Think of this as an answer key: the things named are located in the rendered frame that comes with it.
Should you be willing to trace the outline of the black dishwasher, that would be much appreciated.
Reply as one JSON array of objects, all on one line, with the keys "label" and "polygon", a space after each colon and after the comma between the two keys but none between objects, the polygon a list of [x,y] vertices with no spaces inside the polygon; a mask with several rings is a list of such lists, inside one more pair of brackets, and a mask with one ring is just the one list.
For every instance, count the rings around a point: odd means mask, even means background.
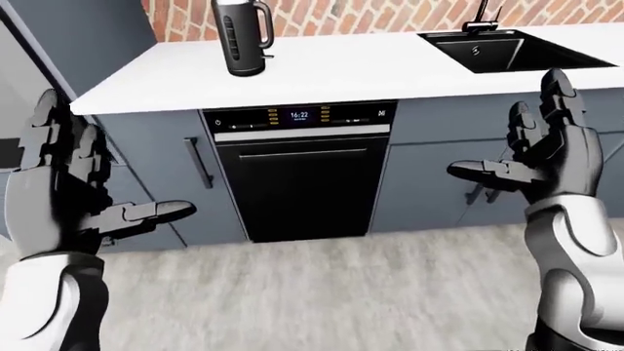
[{"label": "black dishwasher", "polygon": [[255,243],[365,236],[398,102],[206,109]]}]

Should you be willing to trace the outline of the white countertop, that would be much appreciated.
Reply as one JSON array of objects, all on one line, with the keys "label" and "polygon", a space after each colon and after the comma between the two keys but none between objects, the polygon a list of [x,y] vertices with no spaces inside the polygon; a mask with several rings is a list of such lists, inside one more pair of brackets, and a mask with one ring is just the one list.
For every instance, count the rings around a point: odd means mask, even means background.
[{"label": "white countertop", "polygon": [[158,43],[75,99],[77,115],[533,93],[542,72],[476,74],[413,32],[280,37],[259,75],[226,69],[216,41]]}]

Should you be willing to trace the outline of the grey tall cabinet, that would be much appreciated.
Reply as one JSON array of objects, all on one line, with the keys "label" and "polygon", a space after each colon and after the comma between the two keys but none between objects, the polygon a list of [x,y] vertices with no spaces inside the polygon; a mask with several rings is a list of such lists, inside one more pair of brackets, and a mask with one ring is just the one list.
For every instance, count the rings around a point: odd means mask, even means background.
[{"label": "grey tall cabinet", "polygon": [[0,0],[0,20],[71,99],[157,43],[141,0]]}]

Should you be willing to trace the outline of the black electric kettle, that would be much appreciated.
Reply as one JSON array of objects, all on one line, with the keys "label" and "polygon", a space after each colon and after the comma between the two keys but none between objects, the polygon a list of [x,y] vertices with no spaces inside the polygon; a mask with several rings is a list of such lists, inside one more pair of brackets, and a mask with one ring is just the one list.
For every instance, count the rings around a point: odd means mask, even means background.
[{"label": "black electric kettle", "polygon": [[237,77],[265,69],[264,53],[275,39],[271,10],[260,0],[211,0],[214,22],[228,72]]}]

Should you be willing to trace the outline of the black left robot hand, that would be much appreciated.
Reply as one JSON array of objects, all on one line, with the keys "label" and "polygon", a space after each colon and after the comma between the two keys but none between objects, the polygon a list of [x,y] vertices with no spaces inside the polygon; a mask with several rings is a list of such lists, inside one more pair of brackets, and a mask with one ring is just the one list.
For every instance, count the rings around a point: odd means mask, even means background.
[{"label": "black left robot hand", "polygon": [[103,239],[150,233],[196,213],[189,201],[114,204],[105,186],[111,175],[105,134],[86,124],[76,135],[77,123],[53,89],[42,93],[25,122],[4,204],[8,234],[23,257],[96,254]]}]

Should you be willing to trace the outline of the grey base cabinet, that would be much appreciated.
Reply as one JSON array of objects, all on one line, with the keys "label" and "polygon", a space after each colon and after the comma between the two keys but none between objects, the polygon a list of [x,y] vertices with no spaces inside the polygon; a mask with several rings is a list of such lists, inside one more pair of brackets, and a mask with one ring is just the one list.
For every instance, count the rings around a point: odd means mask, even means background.
[{"label": "grey base cabinet", "polygon": [[[475,183],[451,177],[446,168],[456,160],[510,157],[505,140],[508,110],[516,101],[537,107],[538,93],[396,101],[367,233],[522,221],[525,201],[520,195],[500,195],[493,204],[482,195],[468,207],[464,194]],[[174,224],[183,242],[251,241],[203,111],[112,114],[101,123],[153,198],[195,204],[195,215]],[[213,189],[206,189],[199,178],[183,142],[186,137],[209,144]]]}]

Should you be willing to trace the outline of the black sink faucet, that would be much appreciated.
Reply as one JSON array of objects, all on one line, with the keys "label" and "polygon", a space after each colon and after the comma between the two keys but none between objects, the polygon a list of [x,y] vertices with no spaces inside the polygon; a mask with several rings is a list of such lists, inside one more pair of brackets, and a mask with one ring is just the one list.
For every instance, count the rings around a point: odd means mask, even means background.
[{"label": "black sink faucet", "polygon": [[478,34],[486,31],[495,31],[498,28],[498,18],[502,11],[502,8],[498,8],[494,19],[484,20],[484,15],[488,7],[488,0],[481,0],[477,14],[475,18],[464,22],[461,26],[461,31],[465,34]]}]

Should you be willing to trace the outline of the black kitchen sink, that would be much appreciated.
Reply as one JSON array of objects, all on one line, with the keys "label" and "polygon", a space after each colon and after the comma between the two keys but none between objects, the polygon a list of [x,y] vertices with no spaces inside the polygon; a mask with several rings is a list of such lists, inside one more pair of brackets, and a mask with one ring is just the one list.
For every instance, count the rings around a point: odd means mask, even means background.
[{"label": "black kitchen sink", "polygon": [[476,74],[614,66],[606,60],[575,52],[518,30],[485,31],[478,34],[426,33],[420,37]]}]

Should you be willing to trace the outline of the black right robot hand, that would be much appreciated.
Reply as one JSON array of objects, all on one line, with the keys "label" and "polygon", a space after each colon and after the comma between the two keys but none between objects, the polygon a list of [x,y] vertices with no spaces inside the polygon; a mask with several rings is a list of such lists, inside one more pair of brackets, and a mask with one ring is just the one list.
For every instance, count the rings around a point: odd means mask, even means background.
[{"label": "black right robot hand", "polygon": [[597,131],[585,123],[582,95],[561,69],[546,72],[540,87],[540,117],[523,101],[510,107],[511,160],[455,161],[448,174],[488,189],[522,192],[530,204],[558,195],[594,197],[604,158]]}]

